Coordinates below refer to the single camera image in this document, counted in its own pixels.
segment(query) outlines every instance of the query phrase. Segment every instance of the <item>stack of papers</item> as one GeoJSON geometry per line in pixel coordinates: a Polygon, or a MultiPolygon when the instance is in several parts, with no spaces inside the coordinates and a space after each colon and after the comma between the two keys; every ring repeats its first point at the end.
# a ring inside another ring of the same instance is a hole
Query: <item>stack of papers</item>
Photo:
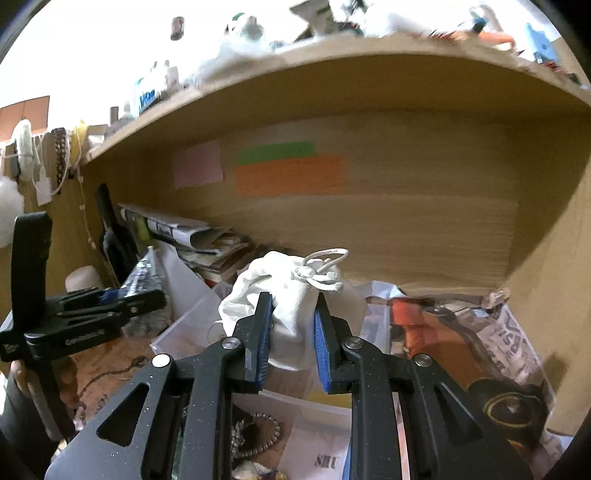
{"type": "Polygon", "coordinates": [[[174,245],[183,262],[205,280],[214,283],[232,281],[236,270],[254,259],[251,244],[235,235],[231,227],[214,227],[201,220],[168,215],[137,205],[119,206],[124,219],[127,212],[143,217],[150,234],[174,245]]]}

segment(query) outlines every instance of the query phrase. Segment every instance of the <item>white wall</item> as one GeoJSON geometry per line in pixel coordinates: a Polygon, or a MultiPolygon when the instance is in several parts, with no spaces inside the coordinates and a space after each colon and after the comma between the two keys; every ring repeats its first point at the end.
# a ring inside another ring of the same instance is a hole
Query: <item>white wall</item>
{"type": "MultiPolygon", "coordinates": [[[[305,23],[288,7],[297,0],[52,0],[25,28],[0,64],[0,106],[50,95],[49,128],[78,120],[107,123],[109,107],[128,98],[154,60],[180,54],[170,41],[171,20],[186,19],[184,54],[196,61],[216,51],[215,39],[238,12],[259,17],[269,40],[293,40],[305,23]]],[[[438,30],[469,19],[474,0],[376,0],[438,30]]],[[[504,30],[528,48],[525,23],[557,32],[527,0],[488,0],[504,30]]]]}

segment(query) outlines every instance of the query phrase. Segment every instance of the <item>drawstring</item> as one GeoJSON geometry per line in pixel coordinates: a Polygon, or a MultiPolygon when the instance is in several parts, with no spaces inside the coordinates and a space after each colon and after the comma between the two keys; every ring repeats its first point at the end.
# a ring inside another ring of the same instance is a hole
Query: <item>drawstring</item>
{"type": "Polygon", "coordinates": [[[314,252],[302,260],[300,267],[296,267],[293,272],[293,277],[296,280],[308,282],[313,287],[318,288],[318,290],[340,291],[343,289],[343,283],[336,281],[337,273],[327,270],[341,263],[345,258],[347,258],[348,255],[349,250],[346,248],[329,248],[328,250],[314,252]],[[333,260],[327,258],[324,261],[324,264],[318,270],[307,265],[310,260],[323,257],[325,255],[339,255],[339,257],[333,260]]]}

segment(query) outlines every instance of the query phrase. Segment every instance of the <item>blue gripper pad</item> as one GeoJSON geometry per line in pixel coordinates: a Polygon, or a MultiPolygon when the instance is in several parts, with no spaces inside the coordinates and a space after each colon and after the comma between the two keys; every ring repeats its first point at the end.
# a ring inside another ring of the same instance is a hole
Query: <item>blue gripper pad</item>
{"type": "Polygon", "coordinates": [[[330,387],[329,351],[324,339],[324,331],[322,330],[322,322],[318,311],[314,312],[314,348],[316,350],[318,377],[322,388],[328,393],[330,387]]]}

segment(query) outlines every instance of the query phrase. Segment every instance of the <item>white tag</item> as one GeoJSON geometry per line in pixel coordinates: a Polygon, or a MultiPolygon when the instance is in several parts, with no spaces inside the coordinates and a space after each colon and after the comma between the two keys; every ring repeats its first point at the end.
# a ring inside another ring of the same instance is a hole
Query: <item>white tag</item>
{"type": "Polygon", "coordinates": [[[51,181],[47,177],[40,177],[39,181],[35,182],[37,192],[37,205],[45,205],[52,199],[51,196],[51,181]]]}

